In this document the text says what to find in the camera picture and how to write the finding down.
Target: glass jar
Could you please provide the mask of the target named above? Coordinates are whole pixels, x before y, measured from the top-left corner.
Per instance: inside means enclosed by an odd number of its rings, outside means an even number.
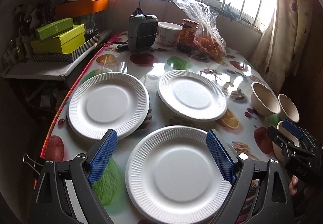
[[[182,31],[180,33],[180,41],[177,49],[190,53],[193,49],[195,33],[198,30],[199,23],[190,19],[183,19]]]

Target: orange shelf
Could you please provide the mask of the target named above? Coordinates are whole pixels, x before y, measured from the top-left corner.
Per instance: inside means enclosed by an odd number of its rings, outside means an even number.
[[[80,17],[97,13],[108,8],[108,0],[78,0],[58,5],[55,8],[55,19]]]

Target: clear plastic bag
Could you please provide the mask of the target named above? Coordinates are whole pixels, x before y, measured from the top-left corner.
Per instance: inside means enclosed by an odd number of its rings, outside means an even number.
[[[201,54],[208,53],[213,58],[225,56],[226,43],[215,26],[217,12],[211,12],[206,4],[195,0],[173,0],[191,19],[199,23],[194,38],[196,50]]]

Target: striped box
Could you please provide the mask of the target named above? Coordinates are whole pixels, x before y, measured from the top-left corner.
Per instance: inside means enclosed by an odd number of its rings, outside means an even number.
[[[97,34],[90,40],[86,41],[83,45],[75,49],[69,54],[44,54],[44,55],[33,55],[31,59],[34,62],[67,62],[72,63],[78,59],[85,51],[87,51],[91,46],[100,41],[101,36]]]

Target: metal bolt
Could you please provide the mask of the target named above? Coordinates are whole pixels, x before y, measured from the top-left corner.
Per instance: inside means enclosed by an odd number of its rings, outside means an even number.
[[[278,164],[278,160],[276,158],[271,158],[270,162],[277,165]]]
[[[48,158],[47,160],[46,160],[46,164],[48,164],[48,165],[50,165],[50,164],[52,164],[54,161],[53,161],[53,159],[52,158]]]
[[[241,158],[242,160],[246,160],[246,159],[248,159],[248,155],[245,153],[241,153],[241,154],[239,154],[239,158]]]
[[[84,153],[80,153],[76,157],[78,157],[80,159],[85,159],[85,154]]]

